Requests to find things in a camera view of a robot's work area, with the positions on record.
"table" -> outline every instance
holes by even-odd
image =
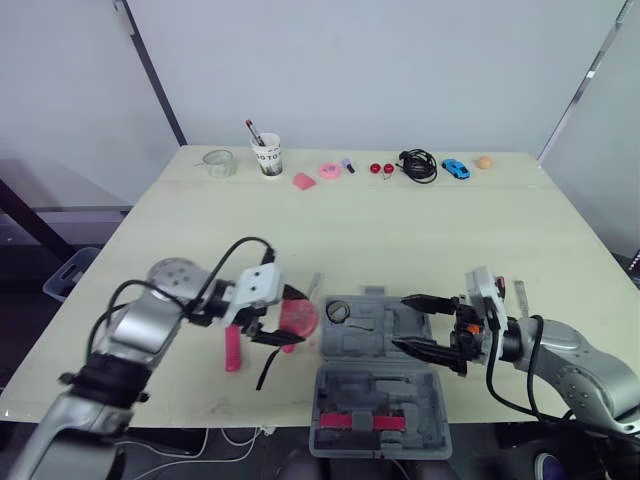
[[[371,162],[386,163],[397,152],[285,150],[285,173],[266,179],[257,173],[248,148],[228,148],[238,172],[213,179],[199,166],[216,147],[182,147],[158,180],[123,221],[79,285],[62,305],[0,398],[0,418],[39,421],[63,390],[62,372],[82,365],[87,334],[113,290],[129,278],[144,278],[167,257],[190,258],[211,268],[226,248],[245,235],[268,239],[289,283],[305,290],[321,272],[319,298],[353,295],[363,286],[385,286],[390,295],[464,292],[464,274],[487,265],[507,280],[507,310],[518,315],[512,281],[524,280],[532,313],[578,328],[594,346],[640,372],[640,297],[593,231],[554,186],[534,157],[493,153],[494,167],[481,171],[479,153],[439,153],[470,167],[469,180],[440,169],[428,186],[396,172],[372,175]],[[315,176],[326,161],[349,157],[356,174],[318,179],[300,191],[297,172]],[[262,253],[245,246],[222,278],[235,279]],[[135,298],[131,289],[125,298]],[[266,326],[275,328],[279,309]],[[453,319],[435,316],[434,336],[448,345]],[[243,369],[224,371],[221,326],[184,325],[147,391],[136,406],[133,426],[224,427],[309,425],[319,332],[291,355],[281,354],[261,392],[256,381],[272,347],[244,342]],[[451,422],[526,419],[494,401],[484,385],[483,366],[467,378],[439,371]],[[496,388],[526,404],[525,375],[511,365],[496,368]],[[538,405],[551,414],[566,410],[559,395],[536,382]]]

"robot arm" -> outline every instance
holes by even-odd
[[[521,319],[522,356],[514,363],[527,371],[534,318]],[[640,381],[621,360],[594,348],[577,330],[545,320],[535,374],[552,385],[583,423],[620,433],[640,432]]]
[[[402,300],[420,312],[455,314],[450,347],[415,338],[396,338],[393,343],[409,355],[464,376],[467,361],[487,363],[495,332],[496,358],[528,371],[538,321],[507,317],[501,289],[485,267],[467,274],[467,291],[471,305],[458,297],[412,295]],[[560,393],[580,422],[624,434],[640,432],[640,381],[624,362],[595,349],[570,326],[544,321],[533,373]]]
[[[304,340],[281,330],[262,330],[260,316],[280,301],[284,288],[274,263],[245,270],[235,283],[215,281],[199,300],[207,276],[193,262],[179,258],[163,260],[151,269],[147,282],[156,289],[145,289],[115,313],[80,372],[61,377],[71,388],[55,400],[38,425],[10,480],[119,478],[118,468],[124,465],[117,461],[113,440],[128,427],[133,404],[148,399],[144,388],[183,317],[204,326],[214,318],[225,326],[238,323],[252,341],[268,345]],[[193,301],[198,303],[188,310]]]

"circular item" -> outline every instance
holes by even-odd
[[[251,139],[251,148],[258,158],[260,171],[267,177],[275,177],[282,173],[282,156],[280,153],[280,137],[275,133],[260,134],[264,147]]]
[[[209,175],[215,178],[230,177],[236,173],[237,163],[229,150],[213,150],[202,157]]]
[[[482,170],[487,170],[493,165],[493,159],[487,155],[483,155],[476,160],[476,165]]]
[[[309,338],[318,325],[316,309],[309,300],[286,300],[282,302],[278,328]],[[284,353],[293,352],[295,345],[284,345]]]
[[[400,170],[416,183],[426,185],[433,182],[438,176],[436,159],[426,150],[421,148],[406,150],[400,152],[398,158],[402,164],[396,163],[396,166],[400,167]]]
[[[327,305],[326,313],[331,323],[344,323],[351,315],[351,309],[347,302],[335,300]]]
[[[324,163],[318,169],[318,176],[334,180],[340,176],[342,167],[337,163]]]

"pink eraser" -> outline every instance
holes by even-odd
[[[293,184],[300,190],[306,190],[307,188],[313,187],[316,184],[316,181],[309,175],[298,173],[295,177],[293,177]]]
[[[240,370],[242,353],[240,352],[240,327],[238,325],[229,325],[224,329],[224,345],[226,348],[224,369],[227,372]]]

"tool case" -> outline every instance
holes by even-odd
[[[332,323],[326,306],[350,315]],[[309,449],[316,457],[443,460],[451,435],[435,370],[395,347],[394,337],[431,339],[427,315],[366,289],[325,300]]]

